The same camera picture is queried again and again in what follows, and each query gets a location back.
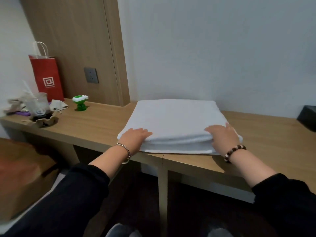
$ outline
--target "electrical socket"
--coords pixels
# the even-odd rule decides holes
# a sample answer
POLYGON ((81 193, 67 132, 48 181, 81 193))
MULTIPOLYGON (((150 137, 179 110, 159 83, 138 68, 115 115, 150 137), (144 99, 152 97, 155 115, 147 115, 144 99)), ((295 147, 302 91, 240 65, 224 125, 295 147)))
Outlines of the electrical socket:
POLYGON ((96 83, 96 84, 99 83, 96 68, 84 67, 83 70, 84 70, 84 74, 86 76, 86 80, 88 83, 96 83))

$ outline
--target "desk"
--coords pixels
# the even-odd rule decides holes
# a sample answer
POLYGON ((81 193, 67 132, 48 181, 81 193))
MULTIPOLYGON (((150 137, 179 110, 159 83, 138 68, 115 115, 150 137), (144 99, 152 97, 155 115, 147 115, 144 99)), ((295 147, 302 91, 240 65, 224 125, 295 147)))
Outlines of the desk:
MULTIPOLYGON (((5 127, 43 136, 65 145, 104 152, 117 142, 118 133, 125 127, 136 103, 125 107, 87 102, 87 111, 74 111, 76 105, 66 99, 69 108, 58 115, 59 122, 51 127, 36 129, 22 123, 26 117, 6 116, 0 119, 5 127)), ((316 192, 316 133, 307 130, 290 118, 223 111, 223 114, 243 136, 244 144, 266 164, 289 178, 300 179, 316 192)), ((69 162, 78 160, 73 156, 69 162)), ((158 168, 161 235, 167 229, 168 171, 195 176, 231 187, 251 191, 233 165, 220 156, 169 155, 140 152, 131 158, 158 168)))

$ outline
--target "hand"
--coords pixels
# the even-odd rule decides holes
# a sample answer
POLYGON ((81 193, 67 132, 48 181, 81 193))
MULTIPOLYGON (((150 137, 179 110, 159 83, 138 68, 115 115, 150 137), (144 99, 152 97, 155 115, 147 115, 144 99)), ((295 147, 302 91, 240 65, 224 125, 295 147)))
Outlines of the hand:
POLYGON ((153 133, 149 132, 147 129, 144 130, 143 128, 140 128, 133 130, 133 128, 130 128, 118 141, 128 148, 131 155, 134 155, 139 151, 142 142, 152 134, 153 133))
POLYGON ((238 135, 235 129, 228 123, 226 127, 222 125, 211 125, 205 128, 205 131, 213 135, 213 147, 222 156, 225 156, 228 151, 240 144, 238 135))

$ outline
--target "wooden tabletop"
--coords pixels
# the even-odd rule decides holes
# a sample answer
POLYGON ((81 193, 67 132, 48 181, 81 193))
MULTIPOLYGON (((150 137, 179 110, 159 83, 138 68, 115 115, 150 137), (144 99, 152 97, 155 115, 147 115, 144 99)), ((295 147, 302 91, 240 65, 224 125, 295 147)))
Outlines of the wooden tabletop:
MULTIPOLYGON (((113 146, 117 135, 125 127, 136 103, 125 107, 86 102, 86 111, 75 111, 76 104, 70 99, 65 103, 69 108, 58 115, 59 122, 51 127, 32 128, 34 134, 61 141, 67 138, 78 140, 80 143, 104 144, 113 146)), ((243 136, 244 145, 267 165, 289 178, 305 181, 310 189, 316 192, 316 133, 309 131, 297 120, 283 117, 247 114, 223 111, 223 114, 236 131, 243 136)), ((27 119, 19 115, 1 118, 1 123, 8 127, 22 126, 21 130, 30 130, 21 121, 27 119)), ((156 156, 197 167, 239 176, 238 171, 226 164, 222 157, 216 155, 171 155, 152 154, 156 156)))

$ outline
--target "green toy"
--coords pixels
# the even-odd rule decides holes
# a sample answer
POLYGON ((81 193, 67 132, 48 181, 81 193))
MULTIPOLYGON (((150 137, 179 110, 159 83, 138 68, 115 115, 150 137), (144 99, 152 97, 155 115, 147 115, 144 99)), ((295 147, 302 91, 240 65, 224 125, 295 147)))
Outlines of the green toy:
POLYGON ((77 111, 85 111, 87 109, 86 105, 84 104, 87 99, 89 99, 89 97, 85 95, 75 96, 72 99, 72 101, 77 104, 77 111))

